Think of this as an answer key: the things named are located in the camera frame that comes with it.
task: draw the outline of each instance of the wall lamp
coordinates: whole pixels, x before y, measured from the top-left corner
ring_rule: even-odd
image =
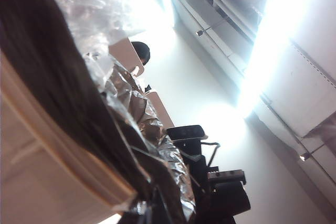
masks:
[[[212,26],[209,26],[208,28],[206,29],[203,29],[203,30],[199,30],[196,32],[196,35],[198,37],[202,36],[204,32],[208,31],[209,29],[213,29],[217,26],[219,26],[221,23],[223,23],[224,21],[227,21],[229,19],[229,16],[226,16],[225,18],[223,18],[222,20],[218,21],[217,23],[213,24]]]

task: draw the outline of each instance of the black cable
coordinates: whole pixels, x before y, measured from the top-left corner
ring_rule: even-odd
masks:
[[[212,153],[211,158],[210,158],[209,163],[208,163],[208,167],[210,167],[211,163],[212,163],[212,161],[213,161],[213,159],[214,159],[214,157],[216,155],[217,149],[220,147],[220,144],[218,144],[216,142],[214,142],[214,143],[201,142],[201,144],[204,144],[204,145],[216,145],[216,147],[214,149],[214,152]]]

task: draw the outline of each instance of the aluminum foil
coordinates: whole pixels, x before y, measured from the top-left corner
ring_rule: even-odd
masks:
[[[187,220],[195,212],[195,200],[191,181],[179,150],[173,145],[166,134],[163,124],[157,117],[155,108],[141,90],[137,80],[123,68],[111,55],[113,60],[112,74],[102,88],[101,71],[89,64],[91,76],[99,87],[108,106],[117,111],[124,122],[142,136],[143,145],[138,147],[150,153],[155,158],[166,162],[175,183],[180,189],[180,198],[184,216]],[[100,58],[87,60],[97,62]]]
[[[136,121],[146,143],[159,151],[157,157],[165,160],[181,192],[181,204],[189,220],[195,210],[191,181],[179,150],[166,134],[151,101],[142,92],[137,80],[114,59],[113,73],[107,86],[114,86],[116,98]]]
[[[114,57],[108,45],[142,31],[146,16],[139,0],[56,0],[92,80],[111,113],[117,117],[141,166],[150,174],[174,223],[184,223],[195,211],[195,200],[186,166],[167,136],[155,108],[137,80]],[[181,206],[176,203],[176,187]],[[142,206],[144,215],[148,204]]]

